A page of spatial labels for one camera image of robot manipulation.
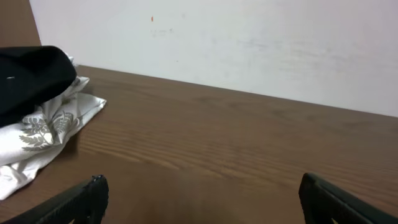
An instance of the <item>black object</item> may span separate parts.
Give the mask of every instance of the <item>black object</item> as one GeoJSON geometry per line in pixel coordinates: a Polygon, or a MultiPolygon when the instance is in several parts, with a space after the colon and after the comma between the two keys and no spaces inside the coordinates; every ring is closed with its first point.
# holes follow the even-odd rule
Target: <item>black object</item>
{"type": "Polygon", "coordinates": [[[314,174],[304,174],[299,190],[306,224],[397,224],[388,215],[314,174]]]}
{"type": "Polygon", "coordinates": [[[108,206],[108,183],[93,176],[2,224],[97,224],[108,206]]]}
{"type": "Polygon", "coordinates": [[[56,47],[0,49],[0,127],[33,113],[35,105],[61,94],[75,78],[68,56],[56,47]]]}

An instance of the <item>folded cloth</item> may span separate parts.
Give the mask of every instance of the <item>folded cloth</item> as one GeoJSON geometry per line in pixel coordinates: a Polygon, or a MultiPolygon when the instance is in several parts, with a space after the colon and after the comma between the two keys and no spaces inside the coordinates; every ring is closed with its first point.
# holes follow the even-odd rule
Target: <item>folded cloth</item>
{"type": "Polygon", "coordinates": [[[79,93],[89,78],[77,77],[61,94],[21,122],[0,128],[0,200],[32,181],[106,100],[79,93]]]}
{"type": "Polygon", "coordinates": [[[19,122],[76,78],[68,56],[52,46],[0,49],[0,127],[19,122]]]}

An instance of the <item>wood grain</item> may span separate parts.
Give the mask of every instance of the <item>wood grain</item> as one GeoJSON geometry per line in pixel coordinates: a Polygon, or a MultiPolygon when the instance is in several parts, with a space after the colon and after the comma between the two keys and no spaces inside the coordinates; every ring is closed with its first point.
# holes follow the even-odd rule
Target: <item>wood grain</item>
{"type": "Polygon", "coordinates": [[[0,221],[90,175],[109,180],[103,223],[304,223],[298,190],[315,172],[398,216],[398,119],[98,68],[105,109],[0,221]]]}

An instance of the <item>black plastic part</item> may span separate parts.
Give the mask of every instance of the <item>black plastic part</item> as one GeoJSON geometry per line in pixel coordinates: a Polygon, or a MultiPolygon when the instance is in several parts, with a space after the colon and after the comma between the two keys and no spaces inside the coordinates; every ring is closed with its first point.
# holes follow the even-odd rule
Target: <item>black plastic part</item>
{"type": "Polygon", "coordinates": [[[3,224],[98,224],[108,206],[108,192],[106,178],[93,176],[3,224]]]}
{"type": "Polygon", "coordinates": [[[306,224],[398,224],[396,217],[314,174],[304,174],[298,194],[306,224]]]}

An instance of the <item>white wall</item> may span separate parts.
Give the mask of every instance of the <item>white wall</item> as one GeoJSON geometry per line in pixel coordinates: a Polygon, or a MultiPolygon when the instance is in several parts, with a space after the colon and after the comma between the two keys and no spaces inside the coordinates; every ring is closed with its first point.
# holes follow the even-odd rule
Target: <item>white wall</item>
{"type": "Polygon", "coordinates": [[[398,116],[397,0],[30,3],[83,65],[398,116]]]}

